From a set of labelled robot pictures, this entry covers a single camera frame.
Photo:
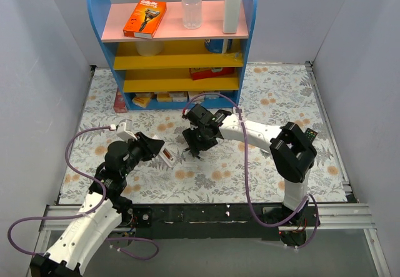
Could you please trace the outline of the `white remote control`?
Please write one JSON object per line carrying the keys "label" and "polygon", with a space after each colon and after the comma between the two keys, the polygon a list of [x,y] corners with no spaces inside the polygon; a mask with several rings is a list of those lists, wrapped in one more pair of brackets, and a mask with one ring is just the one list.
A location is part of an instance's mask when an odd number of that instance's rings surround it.
{"label": "white remote control", "polygon": [[175,157],[172,154],[172,152],[170,152],[170,150],[167,149],[166,146],[163,146],[161,148],[159,156],[170,168],[173,167],[175,162]]}

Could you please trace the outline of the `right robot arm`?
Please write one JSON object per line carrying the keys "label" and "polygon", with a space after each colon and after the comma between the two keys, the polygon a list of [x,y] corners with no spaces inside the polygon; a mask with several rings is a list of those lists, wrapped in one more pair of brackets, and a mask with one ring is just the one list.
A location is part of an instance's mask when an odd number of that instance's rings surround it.
{"label": "right robot arm", "polygon": [[186,150],[195,158],[217,145],[218,139],[239,141],[270,153],[277,172],[284,178],[283,219],[293,226],[304,220],[308,176],[317,155],[313,146],[315,131],[304,132],[293,122],[272,126],[246,121],[239,109],[212,113],[200,104],[184,110],[182,117],[190,122],[182,132]]}

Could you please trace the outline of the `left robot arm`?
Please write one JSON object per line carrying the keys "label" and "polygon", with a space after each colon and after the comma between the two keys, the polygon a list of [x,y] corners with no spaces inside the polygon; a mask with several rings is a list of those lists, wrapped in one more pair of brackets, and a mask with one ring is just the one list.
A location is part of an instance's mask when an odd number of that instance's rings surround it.
{"label": "left robot arm", "polygon": [[122,196],[126,176],[139,163],[155,158],[164,145],[141,132],[111,143],[79,211],[59,239],[32,258],[31,275],[82,276],[113,229],[128,226],[135,218],[132,202]]}

